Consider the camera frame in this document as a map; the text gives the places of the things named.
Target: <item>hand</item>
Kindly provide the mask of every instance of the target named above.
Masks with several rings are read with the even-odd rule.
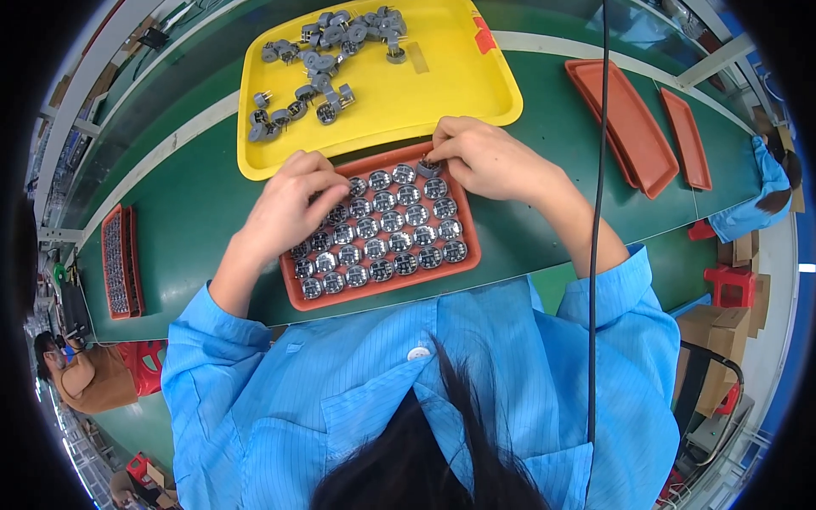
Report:
[[[319,152],[289,156],[261,193],[243,228],[235,234],[237,251],[250,270],[261,271],[280,254],[301,243],[332,207],[348,195],[350,184]],[[309,198],[323,194],[309,205]]]
[[[471,193],[535,204],[564,171],[505,130],[473,117],[443,117],[433,132],[430,162],[448,161],[450,175]]]

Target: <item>stacked trays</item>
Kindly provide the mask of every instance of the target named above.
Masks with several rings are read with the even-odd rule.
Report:
[[[436,177],[413,145],[341,166],[352,192],[309,239],[281,255],[286,292],[302,312],[461,273],[481,248],[467,195]]]
[[[102,222],[102,269],[113,320],[144,313],[135,237],[133,208],[117,205]]]

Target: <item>woman in blue coat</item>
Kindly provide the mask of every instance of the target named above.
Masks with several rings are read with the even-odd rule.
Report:
[[[794,189],[802,184],[802,167],[792,151],[786,151],[780,165],[768,152],[768,137],[754,136],[754,158],[762,176],[759,195],[708,217],[721,242],[732,242],[752,230],[767,228],[780,221],[791,209]]]

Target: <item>woman in brown shirt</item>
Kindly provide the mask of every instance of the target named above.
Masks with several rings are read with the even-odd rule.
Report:
[[[92,415],[139,400],[133,376],[119,349],[96,345],[81,350],[71,344],[80,352],[68,363],[50,331],[34,339],[37,376],[52,381],[69,406]]]

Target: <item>yellow tray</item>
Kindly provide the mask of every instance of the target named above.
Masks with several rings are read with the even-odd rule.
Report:
[[[406,62],[390,64],[384,44],[366,41],[332,78],[335,90],[347,83],[357,97],[336,122],[323,126],[309,105],[306,116],[292,122],[276,140],[249,142],[249,116],[256,109],[252,96],[271,91],[267,110],[272,112],[286,108],[295,100],[295,89],[308,83],[301,60],[288,66],[280,60],[266,64],[260,58],[261,47],[278,39],[299,40],[300,28],[316,22],[323,11],[346,9],[353,15],[365,15],[383,4],[384,0],[364,0],[328,7],[280,24],[252,42],[244,57],[238,102],[238,167],[247,179],[275,175],[298,149],[318,150],[331,157],[429,135],[443,115],[470,115],[496,126],[521,116],[523,103],[516,80],[501,50],[488,49],[494,46],[492,36],[472,2],[399,0],[389,6],[399,9],[408,27],[407,39],[400,42],[408,56]],[[323,101],[318,96],[314,106]]]

